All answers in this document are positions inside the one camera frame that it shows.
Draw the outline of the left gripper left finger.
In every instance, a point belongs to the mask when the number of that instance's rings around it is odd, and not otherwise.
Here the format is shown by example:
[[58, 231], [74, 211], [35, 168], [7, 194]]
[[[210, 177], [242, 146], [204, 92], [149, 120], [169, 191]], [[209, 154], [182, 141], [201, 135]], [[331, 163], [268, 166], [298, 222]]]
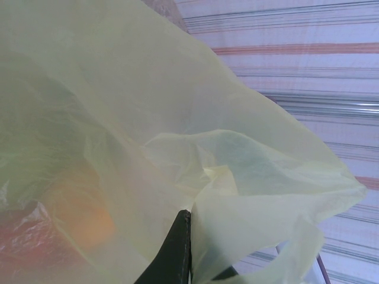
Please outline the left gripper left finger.
[[191, 213], [178, 212], [160, 250], [138, 284], [187, 284], [191, 268]]

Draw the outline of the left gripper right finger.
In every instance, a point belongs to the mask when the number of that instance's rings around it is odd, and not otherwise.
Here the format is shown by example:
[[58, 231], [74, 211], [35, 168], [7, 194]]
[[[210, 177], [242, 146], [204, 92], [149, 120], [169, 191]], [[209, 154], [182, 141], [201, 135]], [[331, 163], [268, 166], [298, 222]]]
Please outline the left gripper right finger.
[[233, 266], [229, 266], [227, 269], [215, 276], [213, 280], [226, 280], [237, 275], [238, 272], [236, 269]]

